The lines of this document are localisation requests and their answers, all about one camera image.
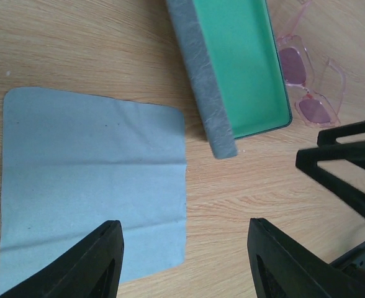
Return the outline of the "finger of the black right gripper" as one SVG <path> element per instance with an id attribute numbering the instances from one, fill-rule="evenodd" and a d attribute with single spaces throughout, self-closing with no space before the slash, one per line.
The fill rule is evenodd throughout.
<path id="1" fill-rule="evenodd" d="M 365 133 L 365 121 L 333 127 L 318 133 L 317 145 L 335 145 L 338 143 L 336 140 L 340 137 L 349 137 L 361 133 Z"/>

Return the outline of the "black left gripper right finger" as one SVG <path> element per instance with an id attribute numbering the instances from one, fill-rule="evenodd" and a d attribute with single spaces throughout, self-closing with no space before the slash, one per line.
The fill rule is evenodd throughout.
<path id="1" fill-rule="evenodd" d="M 365 269 L 332 267 L 266 219 L 250 220 L 247 248 L 257 297 L 365 297 Z"/>

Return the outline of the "grey green glasses case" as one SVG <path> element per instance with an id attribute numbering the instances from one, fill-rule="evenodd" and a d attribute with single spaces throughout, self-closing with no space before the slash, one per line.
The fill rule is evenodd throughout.
<path id="1" fill-rule="evenodd" d="M 216 159 L 236 140 L 287 127 L 292 112 L 266 1 L 166 3 Z"/>

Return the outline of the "pink transparent sunglasses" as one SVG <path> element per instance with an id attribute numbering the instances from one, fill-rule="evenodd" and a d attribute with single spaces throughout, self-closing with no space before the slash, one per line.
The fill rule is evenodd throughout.
<path id="1" fill-rule="evenodd" d="M 324 74 L 316 75 L 302 37 L 295 30 L 312 2 L 302 1 L 301 7 L 277 34 L 276 45 L 284 83 L 303 90 L 304 95 L 294 100 L 294 107 L 308 126 L 335 127 L 340 125 L 338 114 L 346 89 L 346 75 L 339 64 L 329 58 L 323 72 L 331 69 L 340 76 L 340 88 L 335 96 L 327 98 L 321 92 Z"/>

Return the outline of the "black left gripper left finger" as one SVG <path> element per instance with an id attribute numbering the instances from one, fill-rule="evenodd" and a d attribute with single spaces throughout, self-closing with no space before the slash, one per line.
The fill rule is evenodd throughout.
<path id="1" fill-rule="evenodd" d="M 116 297 L 123 260 L 123 233 L 108 220 L 54 262 L 1 297 Z"/>

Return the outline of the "light blue cleaning cloth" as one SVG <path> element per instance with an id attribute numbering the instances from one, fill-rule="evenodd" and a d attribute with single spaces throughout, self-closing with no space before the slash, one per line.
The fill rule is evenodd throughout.
<path id="1" fill-rule="evenodd" d="M 122 225 L 121 281 L 184 262 L 183 114 L 39 87 L 4 97 L 0 294 L 107 220 Z"/>

